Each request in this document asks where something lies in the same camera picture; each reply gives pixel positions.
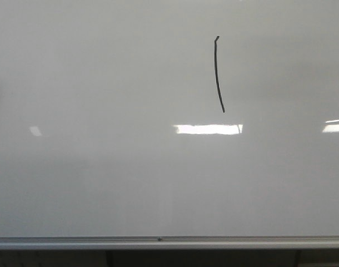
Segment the white whiteboard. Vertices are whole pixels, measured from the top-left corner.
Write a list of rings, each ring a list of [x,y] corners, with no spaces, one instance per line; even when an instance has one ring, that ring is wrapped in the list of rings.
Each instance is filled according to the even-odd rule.
[[[0,237],[339,235],[338,125],[339,1],[0,1]]]

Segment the grey aluminium marker tray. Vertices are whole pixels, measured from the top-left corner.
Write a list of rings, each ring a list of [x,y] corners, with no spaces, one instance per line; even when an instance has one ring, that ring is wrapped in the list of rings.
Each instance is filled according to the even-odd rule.
[[[339,236],[0,237],[0,250],[339,249]]]

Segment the black drawn marker line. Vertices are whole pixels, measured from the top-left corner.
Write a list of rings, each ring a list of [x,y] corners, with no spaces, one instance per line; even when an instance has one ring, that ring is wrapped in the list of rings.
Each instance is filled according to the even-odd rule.
[[[217,88],[217,94],[218,94],[218,99],[220,102],[220,107],[223,113],[225,113],[225,106],[223,103],[222,99],[222,94],[221,94],[221,89],[220,89],[220,81],[219,81],[219,75],[218,75],[218,59],[217,59],[217,52],[218,52],[218,40],[220,36],[216,36],[214,40],[214,52],[213,52],[213,57],[214,57],[214,70],[215,70],[215,81],[216,81],[216,88]]]

